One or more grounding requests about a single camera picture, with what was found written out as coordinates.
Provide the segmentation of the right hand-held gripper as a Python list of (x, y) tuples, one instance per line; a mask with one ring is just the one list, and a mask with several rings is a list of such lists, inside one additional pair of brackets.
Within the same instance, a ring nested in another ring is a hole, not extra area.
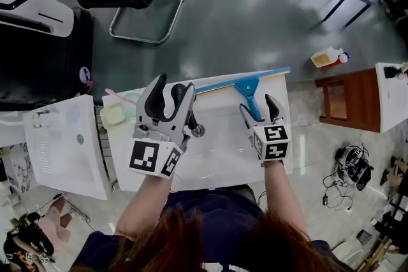
[(262, 161), (287, 159), (291, 145), (291, 131), (289, 124), (284, 120), (284, 107), (269, 94), (265, 95), (265, 101), (270, 122), (262, 118), (254, 118), (246, 105), (239, 105), (240, 114), (250, 132), (251, 145)]

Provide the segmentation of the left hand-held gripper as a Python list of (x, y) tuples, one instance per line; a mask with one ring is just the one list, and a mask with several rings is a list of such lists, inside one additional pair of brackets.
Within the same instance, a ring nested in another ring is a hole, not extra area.
[(127, 169), (144, 175), (169, 179), (187, 149), (190, 136), (186, 126), (191, 118), (196, 91), (193, 83), (171, 88), (174, 111), (164, 122), (163, 90), (166, 73), (154, 78), (136, 105), (136, 122), (127, 149)]

